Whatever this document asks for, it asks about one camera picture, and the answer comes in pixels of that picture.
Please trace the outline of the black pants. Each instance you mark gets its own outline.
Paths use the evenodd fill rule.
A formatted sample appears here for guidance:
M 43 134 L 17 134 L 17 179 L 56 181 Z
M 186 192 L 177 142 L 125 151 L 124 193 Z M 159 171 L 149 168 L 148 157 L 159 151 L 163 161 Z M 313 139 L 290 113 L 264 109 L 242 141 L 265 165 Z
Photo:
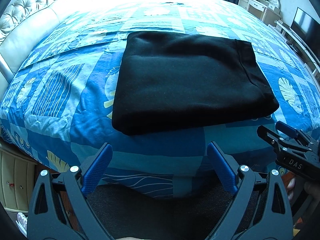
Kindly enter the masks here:
M 258 119 L 278 108 L 250 42 L 137 31 L 121 59 L 112 126 L 141 135 Z

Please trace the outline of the cream bedside cabinet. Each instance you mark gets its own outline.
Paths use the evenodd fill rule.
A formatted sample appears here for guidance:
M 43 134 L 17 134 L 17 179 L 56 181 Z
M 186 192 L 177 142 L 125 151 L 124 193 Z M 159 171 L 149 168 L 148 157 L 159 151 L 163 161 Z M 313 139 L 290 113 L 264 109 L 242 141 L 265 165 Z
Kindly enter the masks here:
M 1 204 L 9 212 L 28 213 L 37 162 L 1 144 Z

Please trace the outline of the white TV cabinet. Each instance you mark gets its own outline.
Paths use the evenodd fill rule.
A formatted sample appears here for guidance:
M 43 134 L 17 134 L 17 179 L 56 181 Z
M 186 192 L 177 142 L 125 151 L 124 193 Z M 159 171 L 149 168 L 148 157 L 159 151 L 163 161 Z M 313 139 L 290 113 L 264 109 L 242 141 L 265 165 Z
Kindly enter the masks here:
M 299 57 L 306 64 L 312 77 L 319 83 L 319 59 L 290 27 L 285 27 L 280 21 L 275 21 L 275 24 L 276 26 L 268 24 L 268 27 L 274 30 L 292 49 L 298 51 Z

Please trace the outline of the black television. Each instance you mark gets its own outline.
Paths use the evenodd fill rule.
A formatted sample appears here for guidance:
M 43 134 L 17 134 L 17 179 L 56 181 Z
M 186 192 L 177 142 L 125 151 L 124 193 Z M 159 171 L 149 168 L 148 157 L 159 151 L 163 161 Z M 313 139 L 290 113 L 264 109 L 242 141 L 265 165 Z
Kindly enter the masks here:
M 309 14 L 300 9 L 296 10 L 291 29 L 308 45 L 319 59 L 320 25 Z

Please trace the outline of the blue patterned bed sheet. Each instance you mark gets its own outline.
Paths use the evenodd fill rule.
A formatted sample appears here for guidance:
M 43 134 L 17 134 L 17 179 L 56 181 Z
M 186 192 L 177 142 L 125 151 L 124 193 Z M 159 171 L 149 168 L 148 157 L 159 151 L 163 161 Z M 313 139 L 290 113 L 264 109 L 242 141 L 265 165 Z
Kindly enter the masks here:
M 111 124 L 126 38 L 169 31 L 244 40 L 280 106 L 259 119 L 129 137 Z M 1 101 L 1 135 L 57 171 L 81 164 L 103 143 L 113 158 L 103 181 L 153 198 L 183 197 L 204 183 L 209 142 L 252 169 L 276 167 L 260 125 L 282 121 L 319 139 L 319 90 L 278 34 L 223 0 L 97 0 L 73 13 L 33 46 Z

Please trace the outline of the cream dressing table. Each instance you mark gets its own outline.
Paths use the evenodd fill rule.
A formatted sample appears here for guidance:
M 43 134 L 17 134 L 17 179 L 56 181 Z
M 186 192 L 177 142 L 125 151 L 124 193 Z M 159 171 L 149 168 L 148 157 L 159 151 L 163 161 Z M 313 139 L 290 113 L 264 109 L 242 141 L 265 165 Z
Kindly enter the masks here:
M 280 10 L 270 3 L 259 0 L 239 0 L 238 5 L 253 16 L 261 20 L 266 25 L 276 26 L 276 22 L 281 20 Z

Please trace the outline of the tufted cream headboard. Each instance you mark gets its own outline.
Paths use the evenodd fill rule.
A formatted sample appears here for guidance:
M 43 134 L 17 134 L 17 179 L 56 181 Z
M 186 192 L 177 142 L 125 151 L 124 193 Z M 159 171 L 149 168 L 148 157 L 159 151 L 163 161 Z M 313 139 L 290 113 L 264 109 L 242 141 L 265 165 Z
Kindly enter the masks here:
M 1 15 L 1 94 L 32 49 L 94 0 L 11 0 Z

